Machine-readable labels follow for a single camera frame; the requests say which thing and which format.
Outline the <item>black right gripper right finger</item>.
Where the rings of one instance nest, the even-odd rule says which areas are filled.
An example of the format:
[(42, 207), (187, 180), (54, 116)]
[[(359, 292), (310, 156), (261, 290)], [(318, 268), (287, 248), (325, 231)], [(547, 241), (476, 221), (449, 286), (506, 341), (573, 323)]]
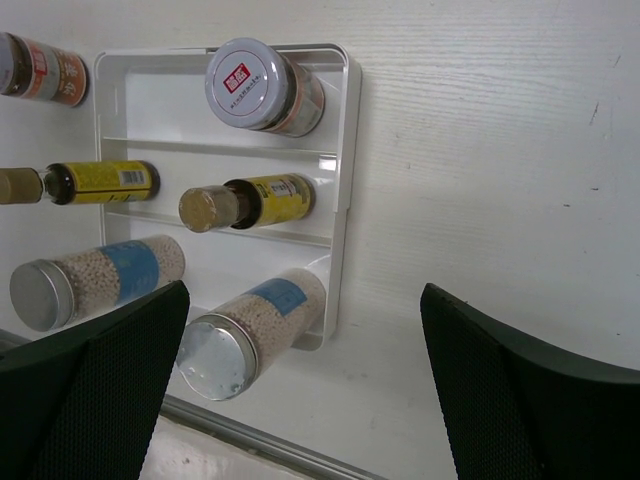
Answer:
[(420, 313), (460, 479), (636, 479), (639, 373), (426, 284)]

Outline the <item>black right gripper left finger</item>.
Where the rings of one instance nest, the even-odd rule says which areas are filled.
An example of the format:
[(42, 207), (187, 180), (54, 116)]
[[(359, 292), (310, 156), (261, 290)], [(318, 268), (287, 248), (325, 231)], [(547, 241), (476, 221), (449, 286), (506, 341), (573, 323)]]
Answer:
[(138, 478), (189, 308), (176, 281), (2, 353), (2, 478)]

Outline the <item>white can beige label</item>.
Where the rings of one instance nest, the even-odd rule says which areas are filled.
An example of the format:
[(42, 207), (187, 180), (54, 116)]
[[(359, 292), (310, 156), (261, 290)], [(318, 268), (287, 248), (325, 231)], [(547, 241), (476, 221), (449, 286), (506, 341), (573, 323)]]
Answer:
[(146, 296), (185, 269), (178, 242), (156, 235), (25, 263), (11, 275), (10, 298), (28, 327), (46, 332)]

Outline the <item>white can blue label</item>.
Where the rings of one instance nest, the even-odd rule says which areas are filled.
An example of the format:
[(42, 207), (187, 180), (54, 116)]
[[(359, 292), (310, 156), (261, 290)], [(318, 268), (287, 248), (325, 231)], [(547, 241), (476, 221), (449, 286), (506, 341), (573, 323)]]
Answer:
[(324, 315), (326, 297), (323, 276), (286, 270), (190, 322), (176, 366), (200, 396), (237, 397)]

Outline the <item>yellow bottle tan cap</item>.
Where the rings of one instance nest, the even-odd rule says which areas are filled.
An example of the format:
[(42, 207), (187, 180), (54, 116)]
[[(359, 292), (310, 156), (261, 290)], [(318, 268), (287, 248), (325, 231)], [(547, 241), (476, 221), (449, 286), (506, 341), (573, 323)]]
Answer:
[(54, 163), (43, 170), (3, 168), (1, 203), (35, 204), (49, 200), (60, 206), (148, 201), (161, 179), (146, 161)]

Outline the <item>yellow bottle brown cap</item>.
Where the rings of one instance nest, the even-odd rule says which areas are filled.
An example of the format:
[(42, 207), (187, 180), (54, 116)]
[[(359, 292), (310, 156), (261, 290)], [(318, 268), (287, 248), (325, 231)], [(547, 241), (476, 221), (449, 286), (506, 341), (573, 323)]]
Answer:
[(246, 230), (301, 220), (312, 212), (315, 200), (314, 185), (303, 175), (231, 179), (186, 190), (179, 200), (179, 217), (196, 233)]

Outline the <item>pink spice jar white lid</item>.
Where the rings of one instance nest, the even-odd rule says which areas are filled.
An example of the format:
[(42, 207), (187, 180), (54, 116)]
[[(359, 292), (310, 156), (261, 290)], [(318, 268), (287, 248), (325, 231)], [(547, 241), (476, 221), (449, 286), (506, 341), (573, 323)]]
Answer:
[(81, 105), (90, 77), (82, 57), (8, 32), (1, 33), (1, 94), (26, 100)]

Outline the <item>brown spice jar white lid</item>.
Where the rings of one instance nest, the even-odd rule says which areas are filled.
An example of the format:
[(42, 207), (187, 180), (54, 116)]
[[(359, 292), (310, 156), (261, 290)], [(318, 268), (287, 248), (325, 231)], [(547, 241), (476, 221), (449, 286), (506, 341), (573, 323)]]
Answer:
[(309, 134), (325, 109), (323, 87), (311, 71), (253, 38), (230, 40), (215, 51), (205, 95), (230, 127), (294, 138)]

